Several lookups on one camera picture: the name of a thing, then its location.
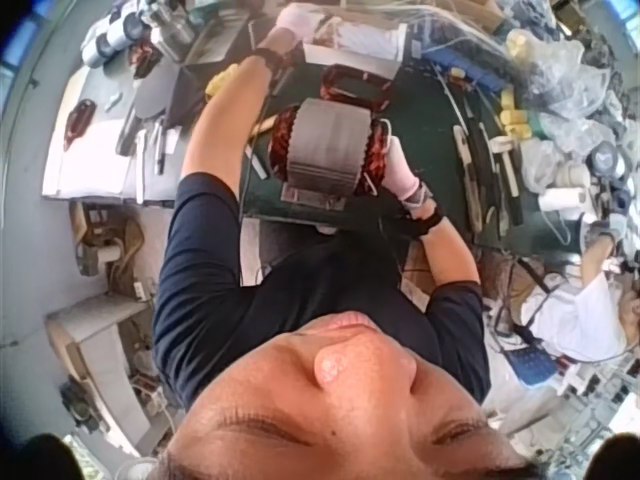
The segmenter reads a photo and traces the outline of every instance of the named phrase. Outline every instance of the white tape roll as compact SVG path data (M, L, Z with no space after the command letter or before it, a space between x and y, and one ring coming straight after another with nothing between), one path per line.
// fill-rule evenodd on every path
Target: white tape roll
M538 205L543 212L583 207L586 202L584 188L548 188L538 197Z

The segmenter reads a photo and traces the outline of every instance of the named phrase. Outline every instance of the dark blue shirt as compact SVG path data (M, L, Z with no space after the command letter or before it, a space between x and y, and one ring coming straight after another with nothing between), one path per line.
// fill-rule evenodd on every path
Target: dark blue shirt
M153 319L153 354L185 408L225 368L283 332L357 310L449 372L479 402L489 389L480 286L438 287L426 314L357 242L336 238L288 257L259 286L240 286L238 202L207 174L178 187Z

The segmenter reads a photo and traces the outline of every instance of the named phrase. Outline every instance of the copper winding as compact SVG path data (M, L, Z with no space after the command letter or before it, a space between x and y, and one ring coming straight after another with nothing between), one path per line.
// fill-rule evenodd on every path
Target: copper winding
M346 92L338 87L338 82L345 78L359 80L378 88L380 96L375 99L368 99ZM391 80L347 65L331 65L322 75L320 96L324 100L348 103L356 107L366 108L374 113L380 113L387 108L391 100Z
M276 118L271 144L269 159L273 174L283 182L288 180L287 176L287 155L289 153L289 142L291 141L291 131L298 113L299 105L292 105L285 108ZM354 190L354 195L375 195L376 190L382 184L386 168L386 149L388 132L384 122L378 119L371 120L371 134L365 153L365 161L358 184Z

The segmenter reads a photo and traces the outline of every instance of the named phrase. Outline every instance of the hand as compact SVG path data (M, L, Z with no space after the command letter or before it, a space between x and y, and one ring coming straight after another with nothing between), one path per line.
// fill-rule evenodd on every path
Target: hand
M398 197L401 202L420 187L420 179L409 168L398 137L391 137L382 186Z
M285 28L292 32L297 43L313 37L313 32L321 18L322 16L310 13L303 5L292 3L280 12L275 28Z

